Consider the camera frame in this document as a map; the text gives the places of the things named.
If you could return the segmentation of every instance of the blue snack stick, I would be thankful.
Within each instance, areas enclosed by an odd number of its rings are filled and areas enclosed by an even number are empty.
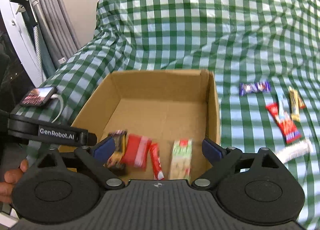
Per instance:
[[[244,96],[250,93],[270,92],[271,87],[268,81],[256,82],[252,84],[240,83],[239,96]]]
[[[278,106],[279,106],[279,120],[284,120],[285,119],[285,115],[284,115],[284,107],[283,107],[283,94],[277,94],[278,96]]]

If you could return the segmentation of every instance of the green and white checkered cloth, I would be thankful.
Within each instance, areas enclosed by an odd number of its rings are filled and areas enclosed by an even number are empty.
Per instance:
[[[315,149],[286,166],[306,195],[298,221],[320,228],[320,0],[99,0],[92,41],[43,86],[65,101],[61,123],[71,124],[103,78],[114,70],[208,68],[215,72],[221,145],[257,152],[286,146],[265,109],[276,92],[297,89],[306,104],[296,122]],[[268,80],[271,94],[239,97],[240,82]],[[59,105],[19,113],[53,120]],[[36,151],[29,148],[30,155]]]

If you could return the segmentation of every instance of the blue gripper pad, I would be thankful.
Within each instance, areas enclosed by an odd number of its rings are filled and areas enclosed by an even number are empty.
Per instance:
[[[223,158],[226,154],[226,150],[210,139],[205,138],[202,141],[202,154],[211,163],[211,165],[213,165],[215,162],[220,161]]]
[[[115,140],[112,137],[107,137],[91,148],[92,156],[96,160],[105,164],[111,157],[111,155],[115,152],[115,149]]]

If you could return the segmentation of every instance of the circular black disc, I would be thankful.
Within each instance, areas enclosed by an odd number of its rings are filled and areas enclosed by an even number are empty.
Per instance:
[[[261,174],[246,171],[223,180],[217,190],[222,207],[239,220],[256,225],[296,219],[304,204],[303,190],[291,175],[272,170],[264,168]]]
[[[58,224],[88,213],[99,197],[98,185],[88,176],[43,168],[34,177],[15,186],[12,203],[26,220]]]

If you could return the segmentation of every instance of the ridged black surface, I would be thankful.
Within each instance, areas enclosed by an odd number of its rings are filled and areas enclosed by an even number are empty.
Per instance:
[[[295,222],[253,226],[226,214],[211,193],[190,188],[185,180],[132,180],[107,192],[89,214],[59,225],[37,225],[21,219],[12,230],[302,230]]]

